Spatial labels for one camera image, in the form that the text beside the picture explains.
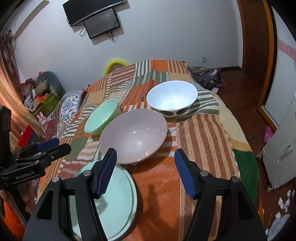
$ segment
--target yellow tube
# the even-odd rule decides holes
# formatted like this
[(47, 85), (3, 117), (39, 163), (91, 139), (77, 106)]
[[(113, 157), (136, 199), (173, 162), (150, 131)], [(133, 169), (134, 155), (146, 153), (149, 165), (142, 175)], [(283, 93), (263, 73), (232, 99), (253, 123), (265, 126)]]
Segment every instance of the yellow tube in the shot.
[(106, 68), (105, 68), (105, 71), (104, 71), (104, 76), (109, 74), (110, 71), (111, 71), (111, 68), (114, 66), (114, 65), (122, 65), (123, 67), (124, 66), (128, 66), (129, 63), (123, 61), (123, 60), (120, 60), (120, 59), (113, 59), (112, 61), (110, 61)]

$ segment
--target wooden door frame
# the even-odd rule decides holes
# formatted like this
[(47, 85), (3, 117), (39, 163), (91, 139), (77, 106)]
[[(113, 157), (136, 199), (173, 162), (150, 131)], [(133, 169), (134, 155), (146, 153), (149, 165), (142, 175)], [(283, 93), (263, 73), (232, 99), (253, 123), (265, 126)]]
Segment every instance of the wooden door frame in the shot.
[[(242, 61), (242, 71), (244, 71), (245, 63), (246, 63), (246, 26), (244, 21), (244, 14), (242, 10), (241, 0), (237, 0), (237, 4), (239, 7), (239, 13), (242, 21), (242, 35), (243, 35), (243, 61)], [(268, 22), (268, 30), (269, 30), (269, 57), (268, 57), (268, 65), (267, 72), (264, 81), (264, 86), (261, 92), (261, 96), (257, 105), (257, 112), (259, 112), (262, 117), (266, 120), (266, 122), (270, 125), (273, 131), (276, 131), (278, 126), (265, 110), (264, 105), (267, 101), (270, 88), (272, 85), (272, 81), (274, 78), (274, 71), (276, 66), (276, 58), (277, 58), (277, 32), (276, 32), (276, 23), (274, 19), (274, 14), (271, 6), (267, 3), (266, 0), (262, 0), (264, 9), (267, 16)]]

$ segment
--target bowl rim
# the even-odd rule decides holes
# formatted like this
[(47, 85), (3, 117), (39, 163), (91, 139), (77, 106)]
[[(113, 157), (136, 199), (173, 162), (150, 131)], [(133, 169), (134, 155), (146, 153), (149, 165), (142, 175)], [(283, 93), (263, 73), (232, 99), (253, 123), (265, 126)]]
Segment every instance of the bowl rim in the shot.
[[(111, 113), (110, 113), (110, 115), (108, 116), (108, 118), (105, 120), (105, 121), (103, 121), (99, 126), (97, 126), (95, 129), (93, 129), (93, 130), (91, 130), (91, 131), (86, 131), (85, 129), (86, 129), (86, 125), (87, 125), (87, 123), (89, 123), (89, 119), (90, 119), (90, 117), (98, 110), (98, 109), (100, 109), (100, 107), (102, 106), (102, 105), (104, 105), (105, 103), (107, 103), (107, 102), (111, 102), (111, 101), (114, 101), (114, 100), (116, 100), (116, 106), (115, 106), (115, 108), (111, 111)], [(85, 126), (84, 126), (84, 132), (85, 133), (87, 133), (87, 134), (91, 134), (92, 132), (94, 132), (94, 131), (96, 131), (98, 128), (100, 128), (106, 121), (108, 121), (109, 119), (110, 119), (110, 117), (111, 117), (111, 115), (116, 111), (116, 109), (117, 109), (117, 107), (118, 107), (118, 104), (119, 104), (119, 101), (118, 101), (118, 99), (116, 99), (116, 98), (112, 98), (112, 99), (109, 99), (109, 100), (106, 100), (106, 101), (104, 101), (103, 103), (101, 103), (97, 108), (95, 108), (95, 110), (90, 114), (90, 116), (89, 116), (89, 118), (87, 119), (87, 121), (86, 121), (86, 123), (85, 123)]]
[(177, 108), (177, 109), (172, 109), (172, 110), (166, 110), (166, 109), (159, 109), (159, 108), (156, 108), (156, 107), (154, 107), (154, 106), (152, 106), (150, 103), (149, 103), (149, 101), (148, 101), (148, 95), (149, 95), (149, 93), (151, 93), (151, 91), (155, 88), (155, 87), (157, 87), (157, 86), (159, 86), (159, 85), (161, 85), (161, 84), (165, 84), (165, 83), (171, 83), (171, 82), (185, 82), (185, 83), (187, 83), (187, 84), (189, 84), (189, 85), (191, 85), (195, 90), (196, 90), (196, 99), (197, 99), (197, 97), (198, 97), (198, 91), (197, 91), (197, 89), (196, 89), (196, 87), (192, 84), (192, 83), (190, 83), (190, 82), (187, 82), (187, 81), (183, 81), (183, 80), (169, 80), (169, 81), (166, 81), (166, 82), (162, 82), (162, 83), (159, 83), (158, 85), (156, 85), (156, 86), (154, 86), (151, 90), (149, 90), (149, 92), (147, 93), (147, 95), (146, 95), (146, 101), (147, 101), (147, 103), (153, 108), (153, 109), (156, 109), (156, 110), (159, 110), (159, 111), (178, 111), (178, 110), (181, 110), (181, 109), (184, 109), (184, 108), (189, 108), (195, 101), (196, 101), (196, 99), (193, 101), (193, 102), (191, 102), (189, 105), (186, 105), (186, 106), (184, 106), (184, 107), (182, 107), (182, 108)]
[[(130, 112), (132, 112), (132, 111), (139, 111), (139, 110), (148, 110), (148, 111), (154, 111), (154, 112), (156, 112), (158, 115), (160, 115), (161, 117), (162, 117), (162, 119), (163, 119), (163, 121), (166, 123), (166, 135), (164, 135), (164, 138), (163, 138), (163, 140), (160, 142), (160, 145), (159, 145), (159, 147), (157, 148), (157, 149), (153, 149), (153, 151), (152, 151), (152, 153), (150, 154), (150, 155), (148, 155), (148, 156), (145, 156), (145, 157), (143, 157), (143, 158), (141, 158), (140, 160), (137, 160), (137, 161), (130, 161), (130, 162), (127, 162), (127, 163), (119, 163), (119, 162), (117, 162), (118, 164), (120, 164), (120, 165), (130, 165), (130, 164), (138, 164), (138, 163), (140, 163), (140, 162), (142, 162), (142, 161), (144, 161), (144, 160), (146, 160), (146, 159), (148, 159), (148, 158), (150, 158), (153, 154), (155, 154), (157, 151), (158, 151), (158, 149), (161, 147), (161, 145), (164, 143), (164, 141), (165, 141), (165, 139), (166, 139), (166, 137), (167, 137), (167, 135), (168, 135), (168, 123), (167, 123), (167, 121), (166, 121), (166, 119), (164, 118), (164, 116), (162, 115), (162, 114), (160, 114), (158, 111), (156, 111), (156, 110), (153, 110), (153, 109), (135, 109), (135, 110), (130, 110), (130, 111), (128, 111), (128, 112), (124, 112), (124, 113), (122, 113), (121, 115), (119, 115), (118, 117), (116, 117), (115, 119), (117, 119), (117, 118), (119, 118), (120, 116), (123, 116), (124, 114), (128, 114), (128, 113), (130, 113)], [(102, 131), (102, 134), (101, 134), (101, 136), (100, 136), (100, 139), (99, 139), (99, 143), (101, 143), (101, 138), (102, 138), (102, 136), (103, 136), (103, 133), (104, 133), (104, 131), (107, 129), (107, 127), (108, 127), (108, 125), (104, 128), (104, 130)]]

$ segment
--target pink bowl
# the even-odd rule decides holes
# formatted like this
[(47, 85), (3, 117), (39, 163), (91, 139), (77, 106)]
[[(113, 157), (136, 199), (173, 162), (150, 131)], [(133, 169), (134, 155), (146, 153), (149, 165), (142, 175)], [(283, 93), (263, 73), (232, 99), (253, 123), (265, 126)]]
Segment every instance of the pink bowl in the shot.
[(100, 137), (103, 155), (109, 148), (117, 151), (117, 163), (132, 164), (154, 154), (165, 140), (168, 126), (155, 110), (138, 109), (112, 120)]

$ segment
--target pink bunny toy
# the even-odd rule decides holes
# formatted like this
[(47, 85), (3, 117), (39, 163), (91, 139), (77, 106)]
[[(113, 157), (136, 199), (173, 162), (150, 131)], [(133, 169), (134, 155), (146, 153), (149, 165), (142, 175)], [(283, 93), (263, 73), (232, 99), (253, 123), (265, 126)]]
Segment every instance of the pink bunny toy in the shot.
[(47, 134), (47, 118), (43, 115), (42, 112), (40, 112), (39, 115), (37, 115), (36, 117), (38, 118), (38, 121), (42, 126), (43, 132)]

